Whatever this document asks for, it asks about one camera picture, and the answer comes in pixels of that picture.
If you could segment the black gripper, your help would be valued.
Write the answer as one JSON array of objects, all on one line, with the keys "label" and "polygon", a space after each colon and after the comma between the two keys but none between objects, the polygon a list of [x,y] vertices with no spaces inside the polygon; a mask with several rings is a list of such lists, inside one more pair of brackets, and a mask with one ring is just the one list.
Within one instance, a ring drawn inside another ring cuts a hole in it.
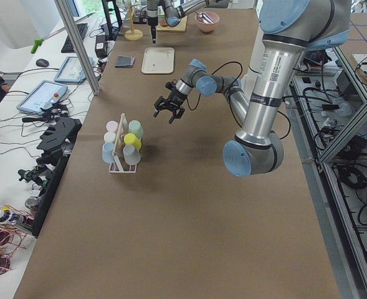
[{"label": "black gripper", "polygon": [[159,97],[154,104],[155,112],[154,117],[157,117],[159,112],[162,110],[169,110],[172,112],[172,116],[168,123],[172,124],[175,120],[180,119],[184,114],[184,108],[182,107],[184,101],[186,100],[186,94],[174,89],[168,95],[167,98]]},{"label": "black gripper", "polygon": [[158,25],[158,18],[157,17],[149,17],[148,18],[148,25],[151,28],[151,41],[152,41],[152,43],[156,43],[156,26]]}]

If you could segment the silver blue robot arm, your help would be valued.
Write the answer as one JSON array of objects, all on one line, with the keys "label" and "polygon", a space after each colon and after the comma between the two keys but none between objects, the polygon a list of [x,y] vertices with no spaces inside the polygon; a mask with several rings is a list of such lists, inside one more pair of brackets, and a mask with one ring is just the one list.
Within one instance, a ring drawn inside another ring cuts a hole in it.
[{"label": "silver blue robot arm", "polygon": [[204,96],[220,93],[241,126],[223,148],[227,170],[243,177],[277,169],[284,148],[272,125],[295,65],[306,51],[344,44],[350,11],[350,1],[264,1],[259,25],[265,49],[251,95],[244,93],[238,78],[211,75],[194,59],[177,82],[166,84],[170,93],[157,99],[155,110],[169,110],[176,120],[191,90]]},{"label": "silver blue robot arm", "polygon": [[147,24],[151,28],[151,38],[152,43],[156,43],[156,26],[158,25],[158,7],[161,6],[164,11],[164,16],[167,24],[170,27],[176,27],[180,20],[196,12],[204,7],[211,8],[226,8],[229,4],[228,0],[225,1],[210,1],[210,0],[193,0],[188,1],[178,7],[174,7],[174,4],[170,0],[147,0],[146,10],[147,10]]}]

